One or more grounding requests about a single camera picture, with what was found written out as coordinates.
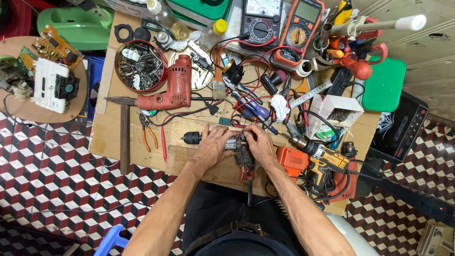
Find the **orange-handled pliers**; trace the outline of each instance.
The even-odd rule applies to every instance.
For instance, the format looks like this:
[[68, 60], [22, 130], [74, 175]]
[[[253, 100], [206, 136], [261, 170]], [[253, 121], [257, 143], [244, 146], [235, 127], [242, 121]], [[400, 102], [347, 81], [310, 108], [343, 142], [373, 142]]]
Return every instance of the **orange-handled pliers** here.
[[155, 141], [155, 148], [158, 148], [157, 137], [153, 133], [152, 129], [150, 129], [150, 127], [148, 127], [148, 125], [151, 122], [150, 122], [150, 119], [147, 116], [145, 116], [144, 114], [140, 113], [139, 114], [139, 121], [142, 124], [142, 141], [144, 142], [144, 145], [147, 148], [147, 151], [151, 152], [150, 147], [148, 146], [148, 143], [147, 143], [147, 137], [146, 137], [146, 134], [145, 134], [145, 128], [147, 128], [148, 132], [152, 135], [153, 140]]

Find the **person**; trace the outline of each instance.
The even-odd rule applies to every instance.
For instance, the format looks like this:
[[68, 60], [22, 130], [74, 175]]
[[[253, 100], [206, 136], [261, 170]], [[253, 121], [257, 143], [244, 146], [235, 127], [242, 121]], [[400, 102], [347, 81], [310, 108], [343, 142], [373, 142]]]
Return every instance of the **person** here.
[[123, 255], [169, 255], [186, 213], [182, 249], [185, 256], [355, 256], [345, 237], [278, 163], [271, 137], [256, 125], [243, 130], [259, 162], [281, 197], [289, 219], [274, 200], [202, 182], [217, 163], [233, 156], [224, 151], [237, 133], [209, 125], [193, 158], [146, 214]]

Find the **yellow cordless drill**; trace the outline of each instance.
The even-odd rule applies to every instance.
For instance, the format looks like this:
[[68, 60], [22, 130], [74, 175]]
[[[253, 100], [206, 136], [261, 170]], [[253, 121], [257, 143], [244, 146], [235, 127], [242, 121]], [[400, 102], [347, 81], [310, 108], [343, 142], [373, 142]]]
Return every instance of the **yellow cordless drill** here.
[[324, 188], [331, 171], [344, 174], [348, 170], [350, 161], [339, 152], [312, 140], [281, 134], [288, 137], [294, 146], [301, 148], [311, 157], [307, 171], [307, 178], [310, 182], [301, 186], [311, 199], [321, 198], [320, 192]]

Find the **digital multimeter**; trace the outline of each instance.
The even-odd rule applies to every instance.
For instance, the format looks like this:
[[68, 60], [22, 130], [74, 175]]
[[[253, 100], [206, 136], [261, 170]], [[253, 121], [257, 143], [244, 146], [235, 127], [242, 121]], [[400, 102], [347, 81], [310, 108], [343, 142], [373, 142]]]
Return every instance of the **digital multimeter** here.
[[[279, 38], [282, 8], [283, 0], [245, 0], [241, 34], [249, 32], [250, 38], [243, 41], [260, 45], [267, 42], [272, 36]], [[245, 44], [240, 44], [240, 46], [251, 48]], [[272, 49], [276, 46], [278, 46], [278, 40], [261, 48]]]
[[[293, 0], [278, 46], [301, 49], [303, 57], [319, 25], [323, 9], [324, 3], [318, 0]], [[289, 67], [295, 67], [302, 61], [296, 60], [285, 48], [275, 51], [273, 58]]]

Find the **measuring tape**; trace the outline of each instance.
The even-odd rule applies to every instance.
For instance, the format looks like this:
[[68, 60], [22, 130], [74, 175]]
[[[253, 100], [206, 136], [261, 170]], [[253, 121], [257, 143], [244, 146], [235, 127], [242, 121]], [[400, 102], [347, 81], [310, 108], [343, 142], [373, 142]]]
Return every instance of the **measuring tape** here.
[[332, 86], [332, 82], [330, 80], [328, 80], [327, 82], [321, 84], [320, 86], [316, 87], [315, 89], [309, 91], [308, 93], [304, 94], [302, 97], [291, 102], [291, 109], [293, 109], [296, 106], [304, 103], [305, 101], [313, 98], [315, 94], [319, 94], [319, 93], [323, 92], [325, 89], [329, 88], [330, 86]]

